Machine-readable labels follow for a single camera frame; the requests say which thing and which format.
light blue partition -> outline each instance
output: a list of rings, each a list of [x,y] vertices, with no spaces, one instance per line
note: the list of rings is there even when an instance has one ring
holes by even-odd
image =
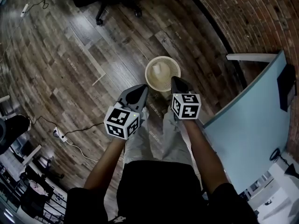
[[[272,152],[286,145],[290,109],[280,109],[277,84],[285,65],[285,54],[280,51],[242,93],[204,125],[237,193],[261,177],[272,164]]]

wall outlet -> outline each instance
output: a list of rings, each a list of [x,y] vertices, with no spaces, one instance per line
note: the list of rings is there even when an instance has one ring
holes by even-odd
[[[67,141],[67,137],[64,136],[64,133],[62,133],[62,131],[60,129],[58,129],[57,127],[55,127],[54,131],[54,136],[58,137],[61,139],[62,142],[66,142]]]

black shirt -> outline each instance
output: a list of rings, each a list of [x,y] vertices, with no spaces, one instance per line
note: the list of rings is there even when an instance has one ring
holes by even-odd
[[[104,195],[71,189],[64,223],[107,223]],[[253,210],[231,184],[220,185],[207,204],[193,168],[174,162],[133,161],[125,165],[117,204],[116,222],[257,223]]]

gray pants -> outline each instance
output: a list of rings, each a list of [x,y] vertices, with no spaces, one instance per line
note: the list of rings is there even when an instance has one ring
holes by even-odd
[[[155,160],[150,149],[147,118],[144,118],[141,127],[127,141],[124,154],[124,163],[138,160]],[[192,158],[186,143],[174,120],[174,113],[169,110],[163,119],[163,156],[161,161],[179,162],[192,166]]]

chair wheel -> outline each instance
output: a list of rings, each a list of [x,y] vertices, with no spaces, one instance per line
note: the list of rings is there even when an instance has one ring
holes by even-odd
[[[103,20],[102,20],[102,19],[99,19],[99,20],[97,20],[96,22],[97,22],[97,25],[98,25],[98,26],[103,25]]]
[[[135,11],[135,16],[136,17],[141,17],[142,16],[142,12],[140,11]]]

